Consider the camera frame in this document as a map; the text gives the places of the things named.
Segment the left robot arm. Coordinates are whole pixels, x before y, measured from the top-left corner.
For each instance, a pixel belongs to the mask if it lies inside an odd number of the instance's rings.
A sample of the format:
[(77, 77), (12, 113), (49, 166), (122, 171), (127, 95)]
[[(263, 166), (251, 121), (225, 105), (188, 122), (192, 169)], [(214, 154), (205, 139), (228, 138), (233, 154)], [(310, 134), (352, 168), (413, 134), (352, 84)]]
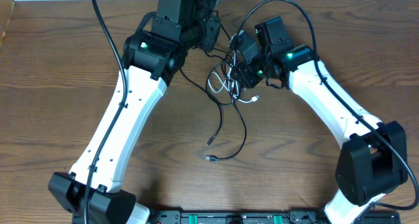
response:
[(209, 52), (220, 32), (220, 0), (158, 0), (117, 54), (111, 101), (83, 154), (49, 191), (74, 223), (146, 223), (150, 209), (124, 191), (130, 155), (156, 103), (191, 48)]

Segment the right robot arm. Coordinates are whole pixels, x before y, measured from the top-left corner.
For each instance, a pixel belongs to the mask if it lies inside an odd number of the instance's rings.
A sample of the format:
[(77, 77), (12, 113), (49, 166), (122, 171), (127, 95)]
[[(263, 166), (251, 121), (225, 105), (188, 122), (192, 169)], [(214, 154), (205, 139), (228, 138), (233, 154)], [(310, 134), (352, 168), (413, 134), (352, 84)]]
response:
[(403, 166), (407, 139), (396, 121), (384, 124), (362, 108), (306, 45), (294, 46), (280, 17), (255, 26), (257, 38), (240, 31), (230, 47), (242, 55), (233, 79), (246, 88), (278, 79), (300, 96), (334, 135), (340, 155), (335, 170), (338, 191), (324, 207), (322, 223), (399, 223), (393, 212), (373, 212), (384, 195), (408, 179)]

